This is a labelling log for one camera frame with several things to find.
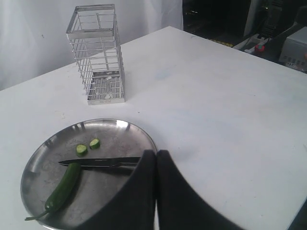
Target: cucumber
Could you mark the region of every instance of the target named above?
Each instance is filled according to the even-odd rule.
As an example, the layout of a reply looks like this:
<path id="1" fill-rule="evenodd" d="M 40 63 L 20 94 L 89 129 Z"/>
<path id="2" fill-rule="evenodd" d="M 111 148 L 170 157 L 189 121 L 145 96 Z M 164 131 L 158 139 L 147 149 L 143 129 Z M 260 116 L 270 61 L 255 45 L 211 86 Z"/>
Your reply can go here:
<path id="1" fill-rule="evenodd" d="M 95 150 L 99 147 L 100 147 L 100 140 L 98 138 L 95 138 L 90 142 L 90 149 Z"/>
<path id="2" fill-rule="evenodd" d="M 85 145 L 77 145 L 76 154 L 78 157 L 84 157 L 87 154 L 87 147 Z"/>
<path id="3" fill-rule="evenodd" d="M 58 211 L 71 194 L 71 191 L 78 180 L 80 170 L 80 164 L 69 164 L 60 183 L 45 202 L 45 211 L 36 217 L 27 217 L 25 220 L 36 220 L 47 215 L 48 213 L 54 213 Z"/>

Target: white tabletop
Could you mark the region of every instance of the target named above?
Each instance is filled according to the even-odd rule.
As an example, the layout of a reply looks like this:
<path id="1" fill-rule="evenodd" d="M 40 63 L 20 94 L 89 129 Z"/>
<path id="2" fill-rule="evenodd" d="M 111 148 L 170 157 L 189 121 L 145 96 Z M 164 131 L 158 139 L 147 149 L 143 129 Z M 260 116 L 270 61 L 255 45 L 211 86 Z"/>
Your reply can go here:
<path id="1" fill-rule="evenodd" d="M 0 92 L 0 229 L 43 229 L 24 222 L 24 166 L 51 135 L 94 118 L 143 128 L 241 227 L 287 229 L 307 196 L 307 75 L 171 27 L 122 52 L 125 103 L 88 106 L 74 64 Z"/>

